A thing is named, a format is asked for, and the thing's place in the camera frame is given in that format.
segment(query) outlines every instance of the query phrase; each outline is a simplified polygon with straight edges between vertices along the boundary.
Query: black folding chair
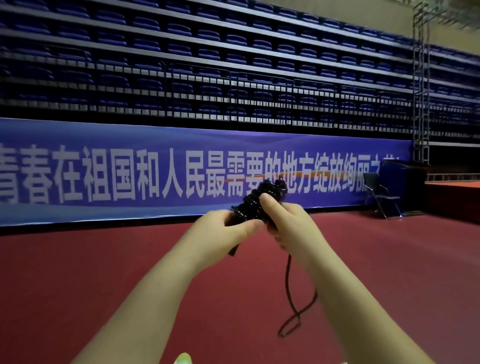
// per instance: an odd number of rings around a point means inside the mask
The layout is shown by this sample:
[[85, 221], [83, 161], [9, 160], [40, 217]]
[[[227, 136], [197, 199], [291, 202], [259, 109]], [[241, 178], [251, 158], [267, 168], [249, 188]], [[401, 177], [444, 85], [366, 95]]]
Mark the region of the black folding chair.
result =
[[[385, 219], [393, 219], [393, 218], [401, 218], [402, 213], [400, 209], [398, 208], [398, 205], [396, 204], [395, 200], [400, 199], [398, 196], [391, 196], [388, 189], [385, 186], [382, 186], [380, 184], [380, 181], [378, 179], [378, 174], [376, 173], [364, 173], [363, 174], [363, 181], [365, 184], [365, 187], [367, 188], [367, 198], [365, 199], [364, 205], [367, 204], [368, 200], [370, 198], [374, 198], [375, 201], [377, 202], [378, 208], [380, 209], [381, 213], [385, 217]], [[382, 201], [387, 200], [390, 201], [398, 211], [398, 216], [394, 217], [388, 217], [384, 209], [382, 207]]]

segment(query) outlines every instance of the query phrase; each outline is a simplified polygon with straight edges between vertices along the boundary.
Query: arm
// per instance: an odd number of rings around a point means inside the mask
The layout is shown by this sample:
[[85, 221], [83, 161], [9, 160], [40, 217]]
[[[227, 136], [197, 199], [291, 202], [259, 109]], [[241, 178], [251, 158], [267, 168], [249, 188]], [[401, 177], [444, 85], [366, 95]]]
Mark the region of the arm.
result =
[[280, 205], [267, 194], [260, 201], [277, 226], [268, 231], [311, 275], [348, 364], [434, 364], [342, 262], [301, 206]]
[[158, 364], [191, 280], [264, 225], [251, 220], [226, 227], [230, 217], [229, 211], [211, 211], [198, 219], [72, 364]]

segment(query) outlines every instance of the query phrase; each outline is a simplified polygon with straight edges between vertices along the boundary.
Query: beige wall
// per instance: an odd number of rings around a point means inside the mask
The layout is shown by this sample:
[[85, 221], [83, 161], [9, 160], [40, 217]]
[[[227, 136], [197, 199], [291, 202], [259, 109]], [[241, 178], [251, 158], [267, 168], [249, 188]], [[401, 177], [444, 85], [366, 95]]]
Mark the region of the beige wall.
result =
[[[266, 0], [273, 5], [412, 37], [413, 10], [387, 0]], [[432, 23], [431, 43], [480, 55], [480, 30]]]

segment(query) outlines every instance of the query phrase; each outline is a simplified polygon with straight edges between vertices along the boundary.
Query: forearm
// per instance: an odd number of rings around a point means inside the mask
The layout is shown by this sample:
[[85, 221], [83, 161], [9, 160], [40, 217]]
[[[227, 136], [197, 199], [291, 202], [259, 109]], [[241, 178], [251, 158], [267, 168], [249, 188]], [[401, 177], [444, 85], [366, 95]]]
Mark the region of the forearm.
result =
[[308, 270], [348, 364], [432, 364], [336, 253], [322, 242]]
[[72, 364], [157, 364], [194, 275], [173, 249], [137, 284]]

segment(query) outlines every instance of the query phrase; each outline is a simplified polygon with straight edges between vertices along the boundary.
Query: blue banner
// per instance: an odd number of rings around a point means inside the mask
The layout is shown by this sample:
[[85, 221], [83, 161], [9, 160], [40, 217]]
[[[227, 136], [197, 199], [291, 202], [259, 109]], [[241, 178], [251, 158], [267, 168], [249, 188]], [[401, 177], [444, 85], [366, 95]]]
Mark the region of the blue banner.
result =
[[303, 207], [359, 205], [362, 174], [411, 142], [0, 119], [0, 226], [198, 215], [264, 179]]

